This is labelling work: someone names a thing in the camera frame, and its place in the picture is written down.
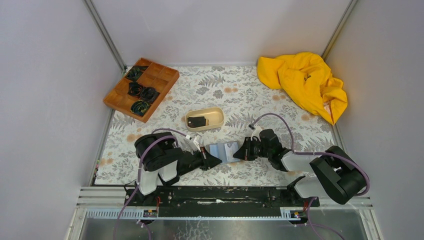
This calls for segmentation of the floral patterned table mat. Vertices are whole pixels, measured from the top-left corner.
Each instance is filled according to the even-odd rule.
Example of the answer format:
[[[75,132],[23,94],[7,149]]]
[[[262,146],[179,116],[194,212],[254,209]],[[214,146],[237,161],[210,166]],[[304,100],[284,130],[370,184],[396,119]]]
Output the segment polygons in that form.
[[[335,144],[332,126],[322,117],[298,107],[280,89],[269,89],[257,78],[254,66],[179,66],[179,79],[148,122],[115,112],[94,180],[95,185],[124,185],[137,177],[135,141],[159,128],[173,129],[183,150],[189,131],[185,115],[218,107],[224,112],[220,128],[202,131],[205,145],[243,143],[249,124],[272,129],[284,147],[299,152],[322,152]]]

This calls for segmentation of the beige oval plastic tray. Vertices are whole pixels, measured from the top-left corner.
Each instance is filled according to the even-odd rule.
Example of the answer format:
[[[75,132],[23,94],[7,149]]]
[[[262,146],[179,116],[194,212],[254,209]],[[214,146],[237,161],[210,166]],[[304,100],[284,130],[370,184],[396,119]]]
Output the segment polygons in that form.
[[[224,121],[225,114],[219,107],[192,110],[185,115],[187,129],[191,132],[217,129],[224,125]]]

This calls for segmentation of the yellow crumpled cloth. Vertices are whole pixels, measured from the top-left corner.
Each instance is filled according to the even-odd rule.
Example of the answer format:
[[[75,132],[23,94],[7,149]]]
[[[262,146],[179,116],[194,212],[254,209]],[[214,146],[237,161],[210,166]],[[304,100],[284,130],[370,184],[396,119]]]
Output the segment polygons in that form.
[[[257,60],[257,77],[273,90],[284,90],[305,111],[334,125],[348,107],[344,82],[333,76],[323,58],[312,52]]]

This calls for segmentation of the dark rolled ribbon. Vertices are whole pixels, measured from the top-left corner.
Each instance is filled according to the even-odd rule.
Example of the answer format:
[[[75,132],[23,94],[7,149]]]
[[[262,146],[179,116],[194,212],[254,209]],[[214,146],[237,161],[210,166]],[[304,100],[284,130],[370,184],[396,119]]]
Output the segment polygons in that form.
[[[131,105],[130,111],[137,116],[143,117],[150,107],[150,103],[143,100],[137,100]]]
[[[154,87],[144,87],[140,93],[140,99],[148,104],[153,104],[159,94]]]
[[[125,75],[125,78],[136,82],[141,75],[147,70],[149,66],[148,65],[134,65]]]
[[[140,98],[143,91],[143,86],[136,81],[132,81],[128,84],[127,94],[132,97]]]

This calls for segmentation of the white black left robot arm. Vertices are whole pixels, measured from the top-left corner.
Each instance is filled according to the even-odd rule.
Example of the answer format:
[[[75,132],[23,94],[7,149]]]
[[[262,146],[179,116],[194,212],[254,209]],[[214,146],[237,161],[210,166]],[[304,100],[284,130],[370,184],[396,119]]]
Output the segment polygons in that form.
[[[200,146],[200,137],[185,134],[192,152],[183,150],[169,131],[144,135],[134,143],[139,159],[136,189],[144,196],[152,194],[160,181],[164,186],[179,181],[182,175],[196,169],[208,171],[222,163]]]

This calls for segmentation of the grey card holder wallet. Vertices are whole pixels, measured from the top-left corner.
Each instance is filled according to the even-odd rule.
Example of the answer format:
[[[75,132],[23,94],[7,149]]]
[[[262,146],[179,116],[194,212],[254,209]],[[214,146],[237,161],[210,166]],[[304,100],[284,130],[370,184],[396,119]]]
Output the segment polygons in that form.
[[[233,163],[233,162],[227,162],[226,161],[225,148],[224,148],[225,143],[221,142],[221,143],[209,144],[205,148],[212,156],[217,157],[220,160],[222,160],[222,164]]]

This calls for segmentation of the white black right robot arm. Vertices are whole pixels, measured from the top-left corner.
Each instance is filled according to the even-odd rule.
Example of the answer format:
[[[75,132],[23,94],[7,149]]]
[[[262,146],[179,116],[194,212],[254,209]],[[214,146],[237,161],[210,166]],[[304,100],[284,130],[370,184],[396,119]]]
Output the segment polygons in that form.
[[[244,161],[266,158],[278,171],[311,173],[312,176],[300,176],[287,185],[302,199],[329,197],[344,205],[370,188],[368,175],[339,146],[333,145],[324,152],[296,152],[283,147],[272,129],[246,137],[233,157]]]

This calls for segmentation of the white VIP card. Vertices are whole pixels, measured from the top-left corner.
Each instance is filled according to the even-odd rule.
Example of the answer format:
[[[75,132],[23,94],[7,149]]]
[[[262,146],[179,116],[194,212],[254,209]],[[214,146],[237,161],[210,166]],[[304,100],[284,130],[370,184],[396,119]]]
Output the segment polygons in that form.
[[[234,154],[239,150],[238,142],[227,142],[224,144],[225,157],[228,163],[239,162],[240,159],[235,158]]]

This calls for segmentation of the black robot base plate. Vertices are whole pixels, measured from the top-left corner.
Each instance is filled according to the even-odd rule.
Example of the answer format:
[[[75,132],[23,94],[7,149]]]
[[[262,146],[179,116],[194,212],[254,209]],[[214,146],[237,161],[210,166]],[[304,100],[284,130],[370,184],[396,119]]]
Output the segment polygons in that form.
[[[303,211],[319,200],[302,198],[292,187],[158,186],[149,194],[125,188],[131,207],[152,207],[159,217],[281,217],[282,209]]]

